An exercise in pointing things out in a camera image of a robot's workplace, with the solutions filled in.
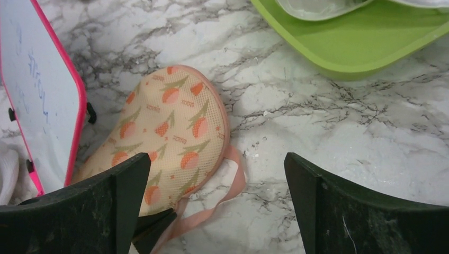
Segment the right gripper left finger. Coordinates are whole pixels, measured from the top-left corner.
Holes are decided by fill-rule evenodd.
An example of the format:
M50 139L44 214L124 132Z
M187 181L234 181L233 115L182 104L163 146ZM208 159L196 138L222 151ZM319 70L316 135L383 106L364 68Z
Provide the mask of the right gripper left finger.
M150 158L139 153L81 182L1 207L1 253L127 253Z

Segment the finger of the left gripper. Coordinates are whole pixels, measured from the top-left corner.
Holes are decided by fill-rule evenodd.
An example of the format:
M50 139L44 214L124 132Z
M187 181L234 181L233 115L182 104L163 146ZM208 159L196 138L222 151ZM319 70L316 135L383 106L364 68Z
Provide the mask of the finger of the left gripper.
M176 212L170 208L153 215L138 217L132 243L138 253L149 254L167 228L176 219Z

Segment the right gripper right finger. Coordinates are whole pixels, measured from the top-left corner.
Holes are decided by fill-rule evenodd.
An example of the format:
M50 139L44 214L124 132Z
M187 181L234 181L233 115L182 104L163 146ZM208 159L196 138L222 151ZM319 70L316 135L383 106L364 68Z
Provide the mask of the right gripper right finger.
M296 153L284 169L306 253L448 253L448 207L386 195Z

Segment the peach floral mesh laundry bag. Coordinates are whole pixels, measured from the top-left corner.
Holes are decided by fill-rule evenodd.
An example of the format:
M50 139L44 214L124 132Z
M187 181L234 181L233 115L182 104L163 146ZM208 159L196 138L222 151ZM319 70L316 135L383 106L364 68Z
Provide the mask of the peach floral mesh laundry bag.
M73 174L73 183L99 174L144 152L151 167L139 213L141 222L167 214L159 229L140 224L133 245L156 253L167 241L199 226L215 208L183 217L189 197L218 170L224 159L238 168L226 202L245 188L241 153L230 142L224 104L209 80L185 65L144 77L126 100L108 139Z

